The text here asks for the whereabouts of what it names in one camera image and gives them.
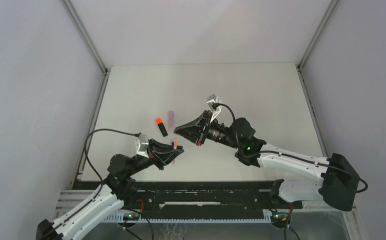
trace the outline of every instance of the white table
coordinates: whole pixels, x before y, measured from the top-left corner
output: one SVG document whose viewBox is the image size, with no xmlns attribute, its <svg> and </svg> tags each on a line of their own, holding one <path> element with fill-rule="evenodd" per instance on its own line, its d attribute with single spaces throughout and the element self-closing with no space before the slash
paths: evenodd
<svg viewBox="0 0 386 240">
<path fill-rule="evenodd" d="M 207 110 L 206 98 L 219 96 L 237 118 L 245 117 L 255 136 L 287 150 L 321 156 L 321 147 L 293 63 L 230 63 L 188 65 L 114 66 L 98 115 L 96 129 L 147 134 L 170 144 L 155 119 L 161 117 L 168 129 L 168 111 L 175 112 L 175 126 L 197 118 Z M 230 125 L 231 115 L 223 108 L 220 123 Z M 104 177 L 115 154 L 135 155 L 132 136 L 98 132 L 92 138 L 89 157 Z M 268 181 L 298 179 L 271 168 L 245 166 L 235 149 L 206 140 L 203 146 L 178 137 L 185 153 L 175 164 L 160 171 L 151 166 L 133 176 L 137 181 Z M 82 181 L 98 177 L 85 165 Z"/>
</svg>

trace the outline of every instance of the marker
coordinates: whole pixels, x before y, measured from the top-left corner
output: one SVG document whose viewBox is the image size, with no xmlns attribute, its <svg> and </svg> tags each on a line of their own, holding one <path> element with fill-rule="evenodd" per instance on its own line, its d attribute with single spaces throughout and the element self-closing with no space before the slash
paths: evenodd
<svg viewBox="0 0 386 240">
<path fill-rule="evenodd" d="M 166 131 L 165 125 L 163 125 L 162 119 L 160 119 L 160 117 L 156 118 L 156 123 L 162 135 L 164 137 L 168 136 L 168 132 Z"/>
</svg>

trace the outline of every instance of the gray wall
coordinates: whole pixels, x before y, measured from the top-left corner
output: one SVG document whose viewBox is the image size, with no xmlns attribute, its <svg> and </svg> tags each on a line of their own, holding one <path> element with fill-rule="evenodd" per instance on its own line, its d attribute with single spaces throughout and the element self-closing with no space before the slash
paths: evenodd
<svg viewBox="0 0 386 240">
<path fill-rule="evenodd" d="M 52 217 L 100 82 L 59 1 L 0 1 L 0 240 Z"/>
<path fill-rule="evenodd" d="M 356 199 L 367 237 L 386 239 L 386 0 L 340 2 L 304 74 L 330 150 L 370 185 Z"/>
</svg>

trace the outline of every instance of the white wall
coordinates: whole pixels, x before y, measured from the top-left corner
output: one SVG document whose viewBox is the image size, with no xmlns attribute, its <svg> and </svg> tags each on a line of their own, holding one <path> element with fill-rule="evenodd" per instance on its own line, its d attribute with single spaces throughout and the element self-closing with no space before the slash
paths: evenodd
<svg viewBox="0 0 386 240">
<path fill-rule="evenodd" d="M 386 239 L 386 0 L 342 1 L 305 77 L 331 151 L 369 183 L 356 198 L 367 237 Z"/>
<path fill-rule="evenodd" d="M 330 0 L 74 0 L 107 67 L 299 63 Z"/>
<path fill-rule="evenodd" d="M 0 1 L 0 240 L 52 217 L 100 79 L 59 1 Z"/>
</svg>

